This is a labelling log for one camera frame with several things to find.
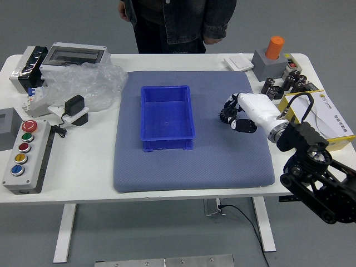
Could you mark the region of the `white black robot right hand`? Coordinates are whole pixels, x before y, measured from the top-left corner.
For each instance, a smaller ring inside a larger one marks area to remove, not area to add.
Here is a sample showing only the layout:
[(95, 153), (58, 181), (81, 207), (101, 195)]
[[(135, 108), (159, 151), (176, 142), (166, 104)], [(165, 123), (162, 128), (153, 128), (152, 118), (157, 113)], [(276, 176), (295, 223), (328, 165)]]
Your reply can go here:
[(277, 142), (288, 125), (267, 95), (255, 93), (231, 95), (220, 111), (220, 121), (237, 132), (254, 133), (261, 127), (273, 142)]

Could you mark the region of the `person's right hand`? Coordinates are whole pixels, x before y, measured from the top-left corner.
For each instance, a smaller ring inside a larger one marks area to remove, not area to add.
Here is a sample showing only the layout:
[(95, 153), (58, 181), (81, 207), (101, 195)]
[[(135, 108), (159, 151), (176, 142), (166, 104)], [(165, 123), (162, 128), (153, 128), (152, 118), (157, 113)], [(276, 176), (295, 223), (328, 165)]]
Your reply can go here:
[(119, 12), (120, 18), (124, 21), (129, 22), (129, 19), (127, 18), (127, 15), (126, 15), (125, 3), (123, 1), (119, 1), (117, 10)]

